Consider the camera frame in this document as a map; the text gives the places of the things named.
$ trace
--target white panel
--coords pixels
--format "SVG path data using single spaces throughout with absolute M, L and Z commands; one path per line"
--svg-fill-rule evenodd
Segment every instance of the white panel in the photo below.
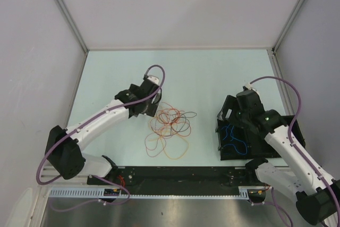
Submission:
M 307 149 L 340 178 L 340 0 L 308 0 L 281 44 L 284 77 L 302 97 L 299 118 Z
M 0 9 L 0 226 L 5 226 L 19 198 L 21 216 L 35 201 L 36 168 L 50 129 L 66 122 L 84 54 L 54 0 L 0 0 Z M 33 191 L 21 197 L 27 188 Z M 17 213 L 11 226 L 22 226 Z
M 65 0 L 90 49 L 272 47 L 297 0 Z
M 150 117 L 144 115 L 115 125 L 96 138 L 85 152 L 104 154 L 120 166 L 244 166 L 242 160 L 219 160 L 216 116 L 228 94 L 241 92 L 246 82 L 257 77 L 273 75 L 265 50 L 90 52 L 70 124 L 79 123 L 101 109 L 131 83 L 140 85 L 145 70 L 155 63 L 166 71 L 162 101 L 180 110 L 197 112 L 197 117 L 190 120 L 188 152 L 176 161 L 164 153 L 148 157 L 145 137 L 152 132 L 148 128 Z M 162 77 L 157 69 L 152 69 L 149 75 Z M 255 87 L 266 109 L 284 114 L 275 81 L 258 82 Z M 172 157 L 180 156 L 185 148 L 185 142 L 178 137 L 167 140 L 166 150 Z M 285 165 L 282 159 L 273 159 L 272 163 Z

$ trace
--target black tray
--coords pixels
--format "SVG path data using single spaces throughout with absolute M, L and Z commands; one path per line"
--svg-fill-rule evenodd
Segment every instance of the black tray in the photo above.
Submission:
M 290 124 L 293 116 L 283 116 Z M 228 121 L 217 120 L 216 132 L 218 133 L 220 159 L 254 159 L 258 157 L 279 158 L 280 155 L 272 146 L 251 131 L 229 125 Z M 293 125 L 292 132 L 300 144 L 305 147 L 305 142 L 298 122 Z

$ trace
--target stainless steel surface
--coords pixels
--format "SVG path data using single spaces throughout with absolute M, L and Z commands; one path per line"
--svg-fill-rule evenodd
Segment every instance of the stainless steel surface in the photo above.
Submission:
M 77 28 L 77 25 L 75 24 L 70 11 L 67 9 L 66 4 L 64 0 L 55 0 L 58 8 L 60 9 L 62 15 L 65 17 L 66 22 L 69 24 L 73 34 L 75 35 L 80 47 L 83 49 L 84 53 L 87 54 L 89 51 L 86 47 L 86 44 L 84 42 L 84 39 L 82 38 L 79 29 Z
M 282 40 L 286 36 L 289 28 L 291 27 L 291 25 L 293 24 L 293 22 L 296 18 L 296 16 L 299 14 L 299 11 L 300 11 L 304 2 L 305 2 L 305 0 L 298 0 L 297 1 L 296 5 L 294 6 L 292 13 L 290 14 L 288 20 L 286 21 L 286 24 L 284 25 L 279 37 L 277 38 L 277 40 L 275 42 L 275 45 L 273 47 L 274 52 L 277 52 L 278 48 L 280 47 Z
M 294 226 L 308 225 L 294 205 L 277 194 L 291 215 Z M 84 199 L 53 198 L 57 208 L 72 207 Z M 245 200 L 133 199 L 120 206 L 87 204 L 66 213 L 46 208 L 41 227 L 203 227 L 284 226 L 271 206 L 254 206 Z

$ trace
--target metal frame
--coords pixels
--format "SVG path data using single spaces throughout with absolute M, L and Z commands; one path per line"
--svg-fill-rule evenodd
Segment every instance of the metal frame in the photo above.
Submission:
M 82 38 L 79 29 L 77 27 L 77 25 L 75 24 L 71 13 L 69 11 L 69 9 L 67 8 L 64 0 L 55 0 L 56 5 L 58 6 L 60 12 L 62 13 L 62 16 L 65 18 L 66 23 L 70 26 L 70 29 L 72 31 L 72 33 L 74 34 L 75 38 L 77 39 L 80 47 L 82 48 L 82 50 L 84 51 L 85 54 L 88 53 L 88 48 L 85 44 L 84 39 Z
M 271 67 L 273 69 L 274 72 L 274 76 L 279 77 L 279 78 L 283 78 L 280 66 L 278 64 L 278 60 L 276 57 L 276 54 L 273 52 L 273 50 L 267 50 L 268 56 L 269 56 L 269 61 L 271 64 Z M 294 115 L 295 111 L 293 108 L 293 104 L 291 101 L 291 98 L 289 96 L 288 93 L 288 89 L 287 89 L 287 85 L 283 82 L 280 81 L 276 81 L 277 83 L 277 87 L 278 87 L 278 91 L 280 93 L 282 102 L 283 102 L 283 107 L 285 108 L 285 112 L 287 115 Z
M 288 18 L 288 20 L 286 21 L 285 25 L 283 26 L 283 29 L 280 33 L 280 35 L 278 36 L 274 46 L 273 46 L 273 51 L 274 53 L 277 52 L 278 48 L 280 47 L 283 39 L 286 37 L 287 32 L 289 31 L 289 28 L 292 26 L 295 18 L 297 17 L 297 15 L 299 14 L 301 7 L 303 6 L 303 4 L 305 3 L 306 0 L 297 0 L 296 5 L 294 6 L 293 11 L 290 13 L 290 16 Z
M 280 32 L 279 37 L 277 38 L 277 40 L 276 40 L 276 42 L 273 46 L 273 49 L 267 50 L 269 60 L 270 60 L 270 63 L 272 65 L 272 68 L 273 68 L 274 75 L 277 76 L 277 77 L 282 78 L 283 75 L 282 75 L 281 69 L 280 69 L 278 61 L 277 61 L 276 52 L 277 52 L 278 48 L 280 47 L 283 39 L 287 35 L 287 32 L 289 31 L 290 27 L 292 26 L 295 18 L 299 14 L 301 7 L 305 3 L 305 1 L 306 0 L 298 0 L 297 1 L 297 3 L 295 5 L 293 11 L 291 12 L 287 22 L 285 23 L 282 31 Z M 86 58 L 87 58 L 87 54 L 88 54 L 89 49 L 87 48 L 85 41 L 84 41 L 76 23 L 75 23 L 75 21 L 73 20 L 71 13 L 70 13 L 69 9 L 67 8 L 64 0 L 55 0 L 55 2 L 56 2 L 56 5 L 58 6 L 62 16 L 64 17 L 66 23 L 69 25 L 72 33 L 76 37 L 78 44 L 80 45 L 80 47 L 82 48 L 83 52 L 86 55 L 86 57 L 84 58 L 84 61 L 82 63 L 82 69 L 81 69 L 81 72 L 79 73 L 79 77 L 77 79 L 76 87 L 75 87 L 75 90 L 74 90 L 74 93 L 73 93 L 73 101 L 72 101 L 72 105 L 70 106 L 70 110 L 69 110 L 69 112 L 71 114 L 71 109 L 72 109 L 72 106 L 73 106 L 74 98 L 75 98 L 75 95 L 76 95 L 77 90 L 78 90 L 80 78 L 82 76 L 82 72 L 83 72 L 83 69 L 84 69 L 84 65 L 85 65 L 85 62 L 86 62 Z M 281 83 L 281 82 L 277 82 L 277 84 L 278 84 L 278 88 L 279 88 L 279 93 L 280 93 L 282 101 L 284 103 L 284 108 L 285 108 L 286 114 L 294 114 L 293 104 L 290 100 L 289 93 L 288 93 L 286 85 Z M 290 171 L 290 169 L 288 167 L 284 167 L 282 169 Z M 46 166 L 45 170 L 44 170 L 44 174 L 46 176 L 42 177 L 42 179 L 50 179 L 51 176 L 55 175 L 53 167 Z M 74 178 L 72 180 L 68 180 L 68 181 L 60 180 L 59 182 L 56 182 L 54 184 L 54 187 L 63 187 L 63 188 L 68 187 L 69 188 L 69 187 L 79 187 L 79 186 L 81 186 L 82 189 L 84 189 L 84 188 L 91 189 L 91 186 L 88 186 L 86 184 L 86 181 L 87 181 L 87 178 L 85 176 L 80 176 L 80 177 L 76 177 L 76 178 Z M 30 224 L 29 224 L 30 227 L 39 227 L 40 226 L 41 221 L 43 219 L 43 214 L 44 214 L 44 211 L 45 211 L 45 207 L 46 207 L 46 204 L 47 204 L 47 199 L 48 199 L 48 195 L 49 195 L 50 191 L 51 191 L 51 187 L 40 187 L 39 188 L 39 195 L 36 198 L 36 204 L 33 206 L 34 211 L 32 212 L 32 216 L 30 218 Z

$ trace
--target cable connector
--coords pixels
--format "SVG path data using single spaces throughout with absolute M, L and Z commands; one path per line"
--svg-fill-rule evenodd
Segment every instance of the cable connector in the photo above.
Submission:
M 246 88 L 246 89 L 248 89 L 248 90 L 251 90 L 251 89 L 252 89 L 252 86 L 251 86 L 251 84 L 250 84 L 249 82 L 246 83 L 243 87 Z
M 253 90 L 257 93 L 257 95 L 260 96 L 259 92 L 255 88 L 253 88 L 253 86 L 249 82 L 243 86 L 243 90 Z

